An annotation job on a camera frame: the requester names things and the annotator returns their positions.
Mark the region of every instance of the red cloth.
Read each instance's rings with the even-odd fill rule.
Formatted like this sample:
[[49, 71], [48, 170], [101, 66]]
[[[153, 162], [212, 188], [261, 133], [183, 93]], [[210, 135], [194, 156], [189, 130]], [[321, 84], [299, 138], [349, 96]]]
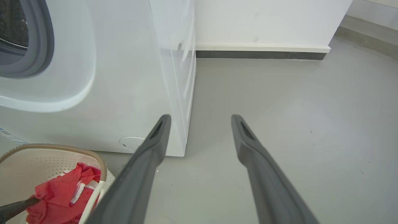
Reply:
[[26, 221], [29, 224], [78, 223], [93, 190], [84, 188], [79, 199], [72, 204], [70, 200], [76, 194], [76, 186], [80, 181], [85, 185], [91, 180], [99, 182], [100, 176], [99, 169], [78, 163], [69, 173], [36, 186], [34, 196], [41, 201], [26, 209], [29, 213]]

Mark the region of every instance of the washing machine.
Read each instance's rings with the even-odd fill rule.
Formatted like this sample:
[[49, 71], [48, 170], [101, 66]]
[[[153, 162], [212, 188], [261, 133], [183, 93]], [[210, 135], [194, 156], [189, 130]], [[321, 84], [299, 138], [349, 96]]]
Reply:
[[184, 156], [193, 0], [11, 0], [0, 13], [1, 135], [133, 153], [170, 114], [166, 155]]

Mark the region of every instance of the gray floor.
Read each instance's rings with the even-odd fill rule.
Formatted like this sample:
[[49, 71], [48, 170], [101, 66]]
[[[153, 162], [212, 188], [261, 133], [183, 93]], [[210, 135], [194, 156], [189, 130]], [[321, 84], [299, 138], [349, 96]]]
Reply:
[[[323, 61], [198, 59], [186, 156], [159, 166], [146, 223], [258, 223], [232, 114], [320, 223], [397, 223], [398, 62], [330, 47]], [[100, 154], [115, 175], [131, 156]]]

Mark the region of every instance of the laundry basket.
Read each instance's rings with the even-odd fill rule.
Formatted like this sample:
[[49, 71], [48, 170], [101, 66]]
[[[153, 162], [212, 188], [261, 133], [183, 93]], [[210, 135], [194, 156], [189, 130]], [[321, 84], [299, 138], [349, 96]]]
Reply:
[[[95, 200], [100, 200], [115, 177], [97, 153], [67, 145], [26, 144], [18, 146], [0, 157], [0, 206], [22, 201], [35, 194], [35, 187], [72, 170], [77, 163], [84, 163], [101, 170], [98, 186], [92, 193], [79, 223], [84, 223]], [[24, 211], [7, 224], [26, 223]]]

